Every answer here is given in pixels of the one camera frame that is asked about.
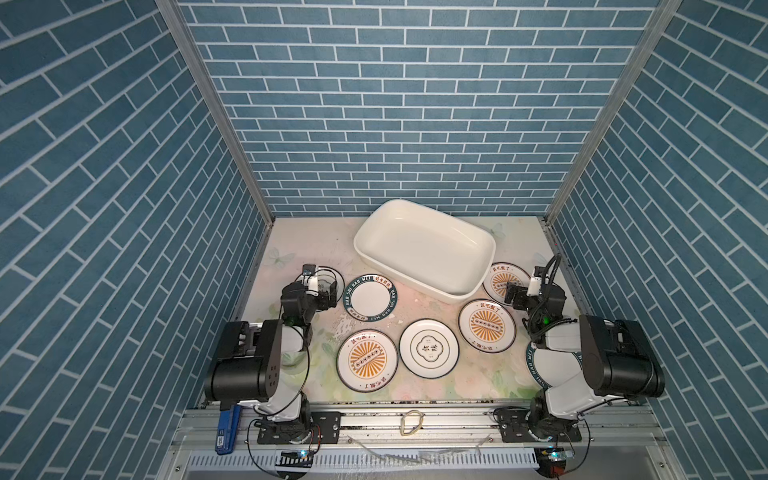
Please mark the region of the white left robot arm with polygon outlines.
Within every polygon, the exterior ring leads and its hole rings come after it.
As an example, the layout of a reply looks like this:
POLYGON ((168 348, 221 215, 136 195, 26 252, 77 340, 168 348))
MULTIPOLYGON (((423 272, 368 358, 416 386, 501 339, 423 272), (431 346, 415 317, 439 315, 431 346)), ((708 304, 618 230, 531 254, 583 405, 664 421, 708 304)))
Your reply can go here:
POLYGON ((278 424, 308 423, 303 388, 280 379, 282 360, 285 354, 309 353, 312 319, 337 306, 342 281, 330 267, 304 272, 282 289, 275 319, 227 323, 204 381, 206 399, 222 412, 250 407, 278 424))

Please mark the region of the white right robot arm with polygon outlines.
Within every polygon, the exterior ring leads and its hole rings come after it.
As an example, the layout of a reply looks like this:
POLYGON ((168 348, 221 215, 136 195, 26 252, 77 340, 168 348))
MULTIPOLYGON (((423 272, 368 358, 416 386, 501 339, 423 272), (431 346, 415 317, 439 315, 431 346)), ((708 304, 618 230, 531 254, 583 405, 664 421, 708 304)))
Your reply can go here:
POLYGON ((528 317, 526 364, 541 387, 531 402, 531 429, 570 426, 583 414, 613 401, 659 397, 663 369, 637 321, 591 315, 562 316, 564 291, 506 284, 504 302, 528 317))

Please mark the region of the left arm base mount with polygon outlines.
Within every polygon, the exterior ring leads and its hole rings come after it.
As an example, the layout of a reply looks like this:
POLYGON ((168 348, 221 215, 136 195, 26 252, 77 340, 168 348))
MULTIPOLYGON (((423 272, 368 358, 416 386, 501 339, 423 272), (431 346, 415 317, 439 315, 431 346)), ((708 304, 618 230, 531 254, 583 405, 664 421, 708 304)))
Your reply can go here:
POLYGON ((337 444, 341 427, 339 411, 302 411, 298 418, 290 421, 272 422, 269 420, 257 423, 259 445, 288 445, 308 443, 308 435, 315 434, 314 443, 321 446, 337 444))

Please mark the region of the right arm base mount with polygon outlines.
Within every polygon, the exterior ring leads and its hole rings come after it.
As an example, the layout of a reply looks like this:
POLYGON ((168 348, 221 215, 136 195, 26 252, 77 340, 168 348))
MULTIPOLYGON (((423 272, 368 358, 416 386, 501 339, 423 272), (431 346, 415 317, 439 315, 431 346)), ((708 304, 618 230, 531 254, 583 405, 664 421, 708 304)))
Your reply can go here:
POLYGON ((504 443, 579 442, 582 435, 576 420, 561 419, 542 411, 500 407, 492 412, 504 443))

